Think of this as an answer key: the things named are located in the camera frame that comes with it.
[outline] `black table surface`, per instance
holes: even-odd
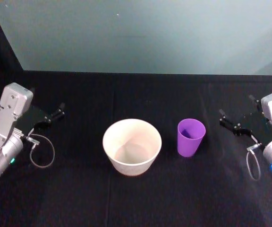
[[[66,103],[66,117],[38,133],[51,139],[54,164],[38,169],[26,147],[0,178],[1,226],[272,226],[272,171],[257,153],[261,180],[250,179],[252,141],[219,125],[254,111],[249,94],[272,93],[272,77],[71,72],[0,74],[5,85],[35,88],[33,105],[47,112]],[[138,118],[161,134],[161,151],[138,177],[119,174],[102,148],[114,122]],[[177,153],[177,124],[207,129],[192,158]]]

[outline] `purple cup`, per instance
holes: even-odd
[[[191,157],[195,154],[204,135],[205,126],[196,119],[184,119],[178,124],[178,153],[183,157]]]

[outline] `white bowl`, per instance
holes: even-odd
[[[157,129],[148,122],[124,119],[106,130],[102,145],[118,172],[136,176],[151,166],[160,152],[162,140]]]

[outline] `cable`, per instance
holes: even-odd
[[[52,150],[53,150],[53,158],[52,158],[51,162],[50,162],[49,164],[45,165],[45,166],[40,166],[40,165],[36,164],[36,163],[33,161],[33,159],[32,159],[32,154],[33,154],[33,151],[34,151],[34,148],[33,148],[33,147],[32,147],[32,149],[31,149],[31,151],[30,151],[30,161],[32,162],[33,165],[35,165],[36,167],[41,168],[41,169],[48,168],[49,166],[52,165],[52,163],[54,162],[54,159],[55,159],[55,148],[54,148],[52,142],[51,142],[47,137],[42,136],[42,135],[39,135],[39,134],[30,134],[30,135],[31,135],[31,136],[38,136],[38,137],[44,138],[44,139],[46,139],[46,140],[50,143],[50,145],[51,145],[51,147],[52,147]]]
[[[258,173],[259,173],[258,178],[254,178],[254,177],[253,177],[253,174],[252,174],[252,172],[251,172],[251,170],[250,170],[249,162],[248,162],[249,153],[251,153],[251,154],[254,156],[255,162],[257,163]],[[260,178],[261,178],[261,169],[260,169],[260,165],[259,165],[258,159],[257,159],[257,157],[255,156],[255,153],[254,153],[253,150],[249,150],[248,153],[246,154],[246,164],[247,164],[247,168],[248,168],[248,172],[249,172],[250,177],[251,177],[254,181],[260,180]]]

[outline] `white wall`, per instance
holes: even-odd
[[[272,74],[272,0],[0,0],[25,70]]]

